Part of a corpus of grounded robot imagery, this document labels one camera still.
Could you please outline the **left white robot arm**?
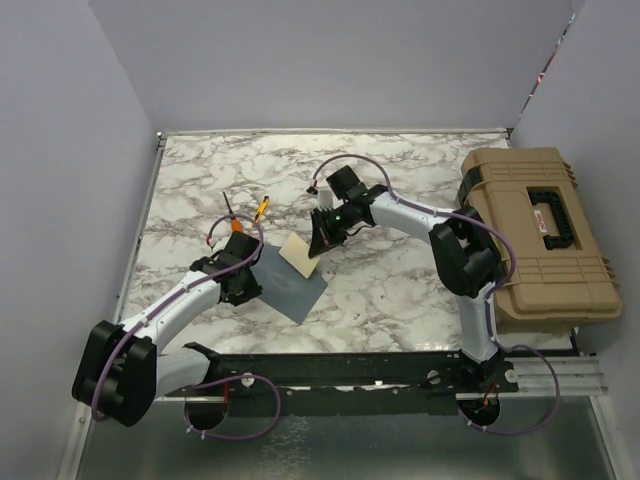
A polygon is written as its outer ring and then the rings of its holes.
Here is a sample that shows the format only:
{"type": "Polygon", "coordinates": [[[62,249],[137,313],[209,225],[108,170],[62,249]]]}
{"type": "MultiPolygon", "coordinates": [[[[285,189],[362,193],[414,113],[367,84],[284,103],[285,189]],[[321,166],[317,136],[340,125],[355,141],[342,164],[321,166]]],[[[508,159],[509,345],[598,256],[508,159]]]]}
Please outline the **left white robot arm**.
{"type": "Polygon", "coordinates": [[[263,241],[234,232],[225,247],[194,261],[167,294],[132,317],[101,321],[89,333],[71,395],[93,417],[124,426],[140,421],[153,401],[183,387],[206,395],[220,385],[221,371],[208,350],[164,349],[186,326],[220,303],[242,305],[262,293],[251,267],[263,241]]]}

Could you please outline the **beige letter paper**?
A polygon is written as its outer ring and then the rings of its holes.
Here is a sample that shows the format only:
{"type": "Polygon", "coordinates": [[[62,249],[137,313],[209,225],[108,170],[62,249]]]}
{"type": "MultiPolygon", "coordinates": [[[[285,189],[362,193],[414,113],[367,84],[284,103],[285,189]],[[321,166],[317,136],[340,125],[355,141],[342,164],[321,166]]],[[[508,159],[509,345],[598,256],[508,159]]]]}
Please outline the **beige letter paper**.
{"type": "Polygon", "coordinates": [[[309,257],[309,245],[296,233],[287,237],[279,255],[306,279],[313,274],[319,263],[318,257],[309,257]]]}

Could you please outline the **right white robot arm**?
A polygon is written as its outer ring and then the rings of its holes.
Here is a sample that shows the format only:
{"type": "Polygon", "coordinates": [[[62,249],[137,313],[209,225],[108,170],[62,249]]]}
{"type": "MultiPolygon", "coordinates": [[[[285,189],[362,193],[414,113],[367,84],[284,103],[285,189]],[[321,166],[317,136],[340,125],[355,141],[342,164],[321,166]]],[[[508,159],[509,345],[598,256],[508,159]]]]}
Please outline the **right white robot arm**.
{"type": "Polygon", "coordinates": [[[424,205],[411,207],[394,199],[388,188],[371,188],[345,166],[327,178],[342,204],[311,212],[310,258],[324,254],[352,235],[360,223],[398,230],[427,243],[433,253],[442,284],[456,296],[462,331],[462,353],[469,358],[459,367],[461,383],[481,391],[491,384],[496,371],[490,360],[498,353],[491,342],[484,306],[485,295],[504,277],[501,255],[478,212],[471,207],[449,211],[441,217],[426,213],[424,205]]]}

